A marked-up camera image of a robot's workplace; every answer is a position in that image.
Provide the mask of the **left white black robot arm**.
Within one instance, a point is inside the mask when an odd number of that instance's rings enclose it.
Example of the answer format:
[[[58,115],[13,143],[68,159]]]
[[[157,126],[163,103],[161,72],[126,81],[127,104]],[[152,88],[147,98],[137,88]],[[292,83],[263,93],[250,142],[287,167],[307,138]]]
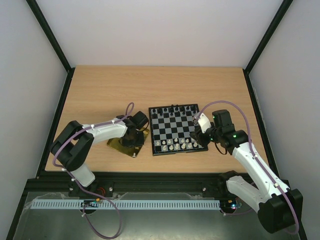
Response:
[[[85,160],[91,147],[107,141],[107,145],[130,157],[136,157],[145,143],[149,119],[139,111],[135,115],[119,115],[98,124],[71,121],[50,146],[50,152],[82,187],[88,187],[95,175]]]

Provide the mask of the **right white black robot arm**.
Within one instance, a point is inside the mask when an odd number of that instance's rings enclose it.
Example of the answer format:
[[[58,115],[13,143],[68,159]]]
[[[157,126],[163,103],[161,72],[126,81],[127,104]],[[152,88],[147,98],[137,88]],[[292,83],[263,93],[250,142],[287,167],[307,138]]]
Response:
[[[261,158],[248,133],[236,130],[231,115],[226,110],[212,113],[211,122],[204,113],[197,113],[194,122],[198,127],[190,136],[206,147],[220,144],[247,171],[253,183],[248,183],[234,170],[223,173],[218,191],[224,195],[236,195],[257,213],[263,228],[269,233],[295,226],[299,232],[303,196],[298,189],[290,189]]]

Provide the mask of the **black grey chess board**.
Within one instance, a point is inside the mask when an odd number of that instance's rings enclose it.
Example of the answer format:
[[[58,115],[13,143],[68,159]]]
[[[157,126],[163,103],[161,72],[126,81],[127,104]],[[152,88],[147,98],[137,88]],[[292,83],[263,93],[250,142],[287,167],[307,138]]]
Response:
[[[197,127],[193,122],[193,117],[168,117],[168,118],[156,118],[152,119],[149,113],[150,132],[151,132],[151,145],[152,155],[162,156],[171,155],[177,153],[192,153],[192,152],[204,152],[207,151],[207,147],[199,145],[193,138],[190,137],[190,133]],[[185,140],[186,148],[182,149],[181,139]],[[188,143],[192,143],[192,148],[188,148]],[[175,149],[175,144],[180,145],[180,149]],[[173,145],[173,150],[169,150],[169,146]]]

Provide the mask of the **black chess pieces row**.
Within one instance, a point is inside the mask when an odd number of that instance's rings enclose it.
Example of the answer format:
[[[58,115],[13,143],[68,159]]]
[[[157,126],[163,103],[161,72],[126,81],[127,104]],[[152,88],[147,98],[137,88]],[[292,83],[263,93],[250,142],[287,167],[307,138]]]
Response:
[[[152,119],[193,117],[199,112],[198,104],[176,104],[168,106],[149,107],[149,114]]]

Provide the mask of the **gold metal tray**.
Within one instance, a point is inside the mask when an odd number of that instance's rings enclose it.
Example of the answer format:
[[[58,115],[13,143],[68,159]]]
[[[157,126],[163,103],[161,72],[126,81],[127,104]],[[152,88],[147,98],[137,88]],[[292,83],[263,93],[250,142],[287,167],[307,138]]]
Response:
[[[144,144],[145,144],[145,141],[148,137],[150,133],[150,130],[149,129],[145,129],[143,131],[143,134],[144,134]],[[122,154],[125,154],[129,157],[133,157],[133,154],[136,153],[136,157],[138,156],[138,153],[140,152],[140,150],[142,149],[142,147],[144,146],[144,144],[142,146],[138,146],[138,147],[126,147],[126,146],[123,146],[122,145],[122,139],[121,137],[120,138],[112,138],[112,139],[109,139],[108,142],[107,142],[107,146],[122,153]]]

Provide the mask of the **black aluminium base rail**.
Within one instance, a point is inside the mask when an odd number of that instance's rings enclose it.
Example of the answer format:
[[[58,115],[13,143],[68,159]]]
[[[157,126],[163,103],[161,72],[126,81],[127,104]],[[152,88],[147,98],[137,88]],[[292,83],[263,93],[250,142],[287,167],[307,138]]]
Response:
[[[223,186],[221,173],[125,173],[95,172],[95,181],[85,189],[111,197],[124,193],[187,193],[205,198],[233,198]],[[50,171],[28,179],[28,192],[68,192],[85,196],[65,172]]]

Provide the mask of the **left black frame post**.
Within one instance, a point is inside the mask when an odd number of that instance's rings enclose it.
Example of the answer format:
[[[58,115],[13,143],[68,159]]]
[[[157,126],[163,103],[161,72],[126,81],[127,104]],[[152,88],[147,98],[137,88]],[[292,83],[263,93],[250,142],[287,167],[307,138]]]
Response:
[[[67,60],[56,36],[54,35],[45,15],[43,14],[39,4],[36,0],[26,0],[30,10],[32,11],[34,17],[36,18],[37,22],[39,23],[41,29],[43,30],[46,38],[48,39],[50,45],[52,46],[55,54],[57,55],[58,59],[60,60],[63,68],[67,73],[71,72],[73,68],[71,67],[69,61]]]

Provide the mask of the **black frame post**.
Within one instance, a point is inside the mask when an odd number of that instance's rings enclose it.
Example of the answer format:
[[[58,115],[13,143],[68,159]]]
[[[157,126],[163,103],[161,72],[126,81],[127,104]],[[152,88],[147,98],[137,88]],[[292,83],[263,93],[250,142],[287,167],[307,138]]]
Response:
[[[253,70],[253,68],[255,67],[260,56],[262,55],[263,51],[265,50],[266,46],[268,45],[269,41],[271,40],[273,34],[275,33],[276,29],[278,28],[279,24],[281,23],[282,19],[286,15],[292,3],[293,3],[293,0],[283,0],[281,2],[278,10],[276,11],[274,17],[272,18],[272,21],[270,22],[257,48],[255,49],[252,57],[250,58],[246,68],[244,69],[245,75],[249,75]]]
[[[34,17],[36,18],[37,22],[39,23],[41,29],[43,30],[46,38],[48,39],[50,45],[52,46],[55,54],[57,55],[58,59],[60,60],[63,68],[67,73],[71,72],[73,68],[71,67],[69,61],[67,60],[56,36],[54,35],[45,15],[43,14],[39,4],[36,0],[26,0],[30,10],[32,11]]]

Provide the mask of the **right black frame post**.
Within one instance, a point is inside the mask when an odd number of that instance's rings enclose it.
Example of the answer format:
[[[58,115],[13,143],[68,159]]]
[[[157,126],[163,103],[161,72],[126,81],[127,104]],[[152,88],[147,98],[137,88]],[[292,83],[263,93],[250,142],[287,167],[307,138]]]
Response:
[[[283,0],[281,2],[278,10],[276,11],[274,17],[272,18],[272,21],[270,22],[257,48],[255,49],[252,57],[250,58],[246,68],[244,69],[245,75],[249,75],[253,70],[253,68],[255,67],[260,56],[262,55],[263,51],[265,50],[266,46],[268,45],[269,41],[271,40],[273,34],[275,33],[276,29],[278,28],[279,24],[281,23],[282,19],[286,15],[292,3],[293,3],[293,0]]]

